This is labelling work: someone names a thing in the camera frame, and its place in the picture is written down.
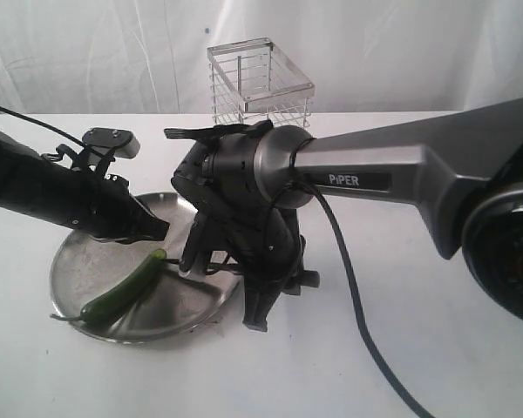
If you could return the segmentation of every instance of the metal plate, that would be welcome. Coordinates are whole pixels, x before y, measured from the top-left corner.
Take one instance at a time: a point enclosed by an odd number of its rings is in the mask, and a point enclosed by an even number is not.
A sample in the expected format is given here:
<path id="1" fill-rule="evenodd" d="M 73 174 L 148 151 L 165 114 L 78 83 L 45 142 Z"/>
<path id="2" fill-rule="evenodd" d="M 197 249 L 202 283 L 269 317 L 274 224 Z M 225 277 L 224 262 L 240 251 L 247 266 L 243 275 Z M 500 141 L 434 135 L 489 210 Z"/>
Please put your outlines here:
<path id="1" fill-rule="evenodd" d="M 142 241 L 129 246 L 99 243 L 74 231 L 52 263 L 51 297 L 59 314 L 79 315 L 81 307 L 116 286 L 153 249 L 165 248 L 179 258 L 186 244 L 195 208 L 175 193 L 139 196 L 158 217 L 170 222 L 165 242 Z M 217 253 L 214 260 L 222 260 Z M 167 266 L 160 280 L 116 322 L 103 327 L 72 325 L 84 334 L 116 342 L 144 342 L 188 331 L 213 316 L 234 294 L 240 276 L 219 272 L 203 282 L 182 279 L 177 266 Z"/>

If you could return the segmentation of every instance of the wire basket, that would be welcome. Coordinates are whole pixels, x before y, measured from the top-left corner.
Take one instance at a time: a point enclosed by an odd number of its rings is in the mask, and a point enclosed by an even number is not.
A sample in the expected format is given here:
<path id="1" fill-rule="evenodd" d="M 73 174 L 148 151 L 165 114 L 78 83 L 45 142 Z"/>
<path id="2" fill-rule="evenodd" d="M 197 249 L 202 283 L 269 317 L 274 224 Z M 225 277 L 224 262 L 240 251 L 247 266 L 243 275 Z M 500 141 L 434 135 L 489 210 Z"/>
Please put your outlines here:
<path id="1" fill-rule="evenodd" d="M 207 48 L 217 125 L 309 126 L 314 84 L 268 37 Z"/>

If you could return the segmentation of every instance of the white tabletop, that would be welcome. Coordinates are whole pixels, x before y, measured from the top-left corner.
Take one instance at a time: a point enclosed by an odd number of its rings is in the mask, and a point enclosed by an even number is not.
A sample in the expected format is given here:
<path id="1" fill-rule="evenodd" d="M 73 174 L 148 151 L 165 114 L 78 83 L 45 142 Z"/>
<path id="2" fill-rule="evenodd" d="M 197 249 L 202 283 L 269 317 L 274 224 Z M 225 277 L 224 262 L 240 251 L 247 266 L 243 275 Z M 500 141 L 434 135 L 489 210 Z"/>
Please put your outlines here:
<path id="1" fill-rule="evenodd" d="M 315 114 L 316 137 L 440 113 Z M 81 137 L 129 129 L 135 160 L 112 172 L 134 194 L 172 190 L 190 146 L 163 128 L 208 115 L 39 115 Z M 38 152 L 62 138 L 0 116 L 0 130 Z M 350 249 L 370 331 L 412 394 L 438 418 L 523 417 L 523 321 L 479 289 L 458 253 L 442 260 L 412 206 L 329 198 Z M 316 202 L 299 211 L 319 289 L 282 295 L 266 334 L 222 322 L 145 346 L 86 337 L 49 319 L 48 273 L 68 230 L 0 209 L 0 417 L 412 417 L 364 347 L 339 252 Z"/>

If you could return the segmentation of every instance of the white backdrop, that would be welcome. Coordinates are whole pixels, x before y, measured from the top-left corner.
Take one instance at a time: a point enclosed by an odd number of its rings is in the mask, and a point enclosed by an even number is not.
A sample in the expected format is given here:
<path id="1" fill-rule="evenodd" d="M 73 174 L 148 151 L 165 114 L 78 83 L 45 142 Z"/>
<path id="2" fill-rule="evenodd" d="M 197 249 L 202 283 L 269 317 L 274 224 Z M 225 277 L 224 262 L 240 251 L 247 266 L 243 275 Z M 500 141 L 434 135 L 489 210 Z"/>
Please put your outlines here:
<path id="1" fill-rule="evenodd" d="M 206 48 L 265 36 L 316 83 L 316 111 L 523 96 L 523 0 L 1 0 L 0 104 L 210 112 Z"/>

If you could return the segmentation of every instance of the green pepper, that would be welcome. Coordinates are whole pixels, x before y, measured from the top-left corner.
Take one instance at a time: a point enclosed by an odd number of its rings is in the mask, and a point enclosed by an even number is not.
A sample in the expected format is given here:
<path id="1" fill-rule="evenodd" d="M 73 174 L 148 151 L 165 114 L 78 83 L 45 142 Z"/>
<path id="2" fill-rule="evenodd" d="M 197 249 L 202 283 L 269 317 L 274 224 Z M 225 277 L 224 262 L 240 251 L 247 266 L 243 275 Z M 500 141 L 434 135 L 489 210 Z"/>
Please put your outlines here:
<path id="1" fill-rule="evenodd" d="M 100 325 L 120 312 L 124 307 L 136 300 L 147 286 L 153 282 L 161 268 L 163 260 L 166 258 L 166 251 L 158 248 L 152 251 L 141 264 L 122 280 L 118 285 L 106 293 L 87 302 L 79 311 L 79 316 L 65 318 L 51 314 L 55 320 L 76 321 L 82 320 L 89 325 Z"/>

